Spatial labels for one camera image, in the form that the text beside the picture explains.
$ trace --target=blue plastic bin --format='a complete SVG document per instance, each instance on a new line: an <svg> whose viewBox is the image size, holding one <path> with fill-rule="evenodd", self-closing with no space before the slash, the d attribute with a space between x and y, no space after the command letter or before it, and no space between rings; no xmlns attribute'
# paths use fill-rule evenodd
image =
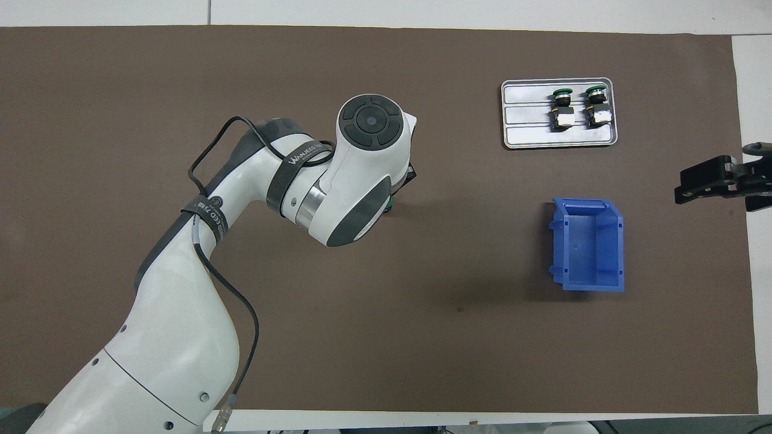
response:
<svg viewBox="0 0 772 434"><path fill-rule="evenodd" d="M625 290L622 214L611 201L554 198L550 273L569 291Z"/></svg>

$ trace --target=velcro strap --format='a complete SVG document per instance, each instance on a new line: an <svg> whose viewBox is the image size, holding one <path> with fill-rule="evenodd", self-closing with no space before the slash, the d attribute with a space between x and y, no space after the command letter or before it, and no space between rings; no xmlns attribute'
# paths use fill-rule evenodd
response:
<svg viewBox="0 0 772 434"><path fill-rule="evenodd" d="M282 202L284 202L284 196L287 190L290 189L292 181L295 180L298 172L300 172L300 168L307 161L324 151L332 151L332 148L330 145L320 141L307 141L297 147L295 151L290 152L282 160L271 180L271 185L268 187L268 193L266 194L268 208L284 217L284 214L282 214Z"/></svg>
<svg viewBox="0 0 772 434"><path fill-rule="evenodd" d="M190 212L201 217L201 220L215 233L215 241L218 244L228 233L228 221L225 220L225 214L212 200L205 196L195 196L180 212Z"/></svg>

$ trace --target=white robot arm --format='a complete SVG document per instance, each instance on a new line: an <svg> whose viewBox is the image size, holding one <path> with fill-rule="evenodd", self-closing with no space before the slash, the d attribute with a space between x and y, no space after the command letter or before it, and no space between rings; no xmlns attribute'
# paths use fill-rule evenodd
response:
<svg viewBox="0 0 772 434"><path fill-rule="evenodd" d="M142 264L124 326L29 432L201 432L236 375L239 343L194 240L209 257L253 201L326 246L358 240L415 175L415 121L381 95L354 97L338 114L334 152L289 119L250 124L218 174L195 180L201 195Z"/></svg>

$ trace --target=metal connector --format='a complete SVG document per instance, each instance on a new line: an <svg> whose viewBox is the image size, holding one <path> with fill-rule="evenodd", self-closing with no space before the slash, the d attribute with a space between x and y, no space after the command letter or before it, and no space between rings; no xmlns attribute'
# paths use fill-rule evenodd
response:
<svg viewBox="0 0 772 434"><path fill-rule="evenodd" d="M228 425L228 420L233 413L233 406L236 404L236 395L230 395L228 401L220 409L220 413L215 418L215 423L212 424L212 433L218 433L225 431L225 426Z"/></svg>

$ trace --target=metal tray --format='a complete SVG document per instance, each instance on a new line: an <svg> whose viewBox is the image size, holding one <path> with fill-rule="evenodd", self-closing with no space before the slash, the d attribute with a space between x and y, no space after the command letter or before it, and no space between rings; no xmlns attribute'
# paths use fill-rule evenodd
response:
<svg viewBox="0 0 772 434"><path fill-rule="evenodd" d="M584 90L599 84L606 86L606 102L613 117L609 124L589 128L584 111L587 105ZM562 87L574 90L571 106L576 121L565 131L553 131L550 127L550 110L554 107L552 93ZM608 78L507 80L501 85L501 105L504 144L509 149L608 146L617 141L614 87Z"/></svg>

